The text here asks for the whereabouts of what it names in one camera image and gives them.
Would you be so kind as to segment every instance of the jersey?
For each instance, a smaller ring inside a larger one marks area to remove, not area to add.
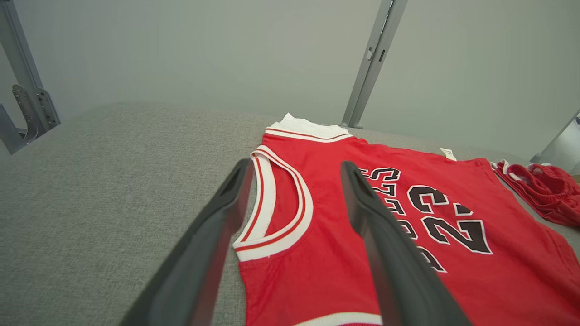
[[[340,165],[353,161],[474,325],[580,324],[580,266],[483,158],[369,144],[287,114],[252,152],[257,197],[233,247],[248,325],[377,325]]]

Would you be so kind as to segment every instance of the gray wall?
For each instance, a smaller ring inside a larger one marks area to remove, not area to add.
[[[155,101],[342,118],[380,0],[16,0],[62,120]]]
[[[409,0],[361,123],[530,159],[579,108],[579,0]]]

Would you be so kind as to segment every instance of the gray table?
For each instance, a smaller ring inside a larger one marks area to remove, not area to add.
[[[281,118],[117,103],[71,119],[0,161],[0,323],[117,323],[235,162]],[[448,146],[351,133],[437,154]],[[459,160],[527,163],[506,153],[452,149]],[[580,252],[578,231],[523,205]],[[230,250],[214,323],[244,322],[245,289]]]

